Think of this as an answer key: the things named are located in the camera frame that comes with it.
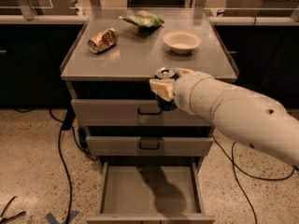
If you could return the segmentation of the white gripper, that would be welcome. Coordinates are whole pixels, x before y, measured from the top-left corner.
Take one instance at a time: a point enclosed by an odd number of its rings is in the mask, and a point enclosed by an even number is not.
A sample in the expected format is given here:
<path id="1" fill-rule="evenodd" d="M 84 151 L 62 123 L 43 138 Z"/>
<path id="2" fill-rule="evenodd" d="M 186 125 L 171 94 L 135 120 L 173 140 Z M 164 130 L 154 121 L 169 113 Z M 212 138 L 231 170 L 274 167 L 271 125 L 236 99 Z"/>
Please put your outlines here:
<path id="1" fill-rule="evenodd" d="M 150 89 L 163 100 L 174 98 L 176 106 L 191 115 L 209 116 L 210 109 L 224 89 L 224 83 L 212 75 L 177 67 L 178 79 L 151 79 Z"/>

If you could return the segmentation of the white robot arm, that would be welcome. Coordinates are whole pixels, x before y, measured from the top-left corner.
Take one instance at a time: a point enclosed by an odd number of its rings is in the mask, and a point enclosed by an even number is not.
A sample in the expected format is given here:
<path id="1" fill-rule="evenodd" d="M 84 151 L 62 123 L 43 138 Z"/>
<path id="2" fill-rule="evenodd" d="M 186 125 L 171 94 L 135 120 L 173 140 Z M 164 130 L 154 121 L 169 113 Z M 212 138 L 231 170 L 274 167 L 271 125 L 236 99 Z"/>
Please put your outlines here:
<path id="1" fill-rule="evenodd" d="M 204 72 L 164 70 L 149 81 L 151 91 L 220 133 L 299 169 L 299 120 L 278 101 Z"/>

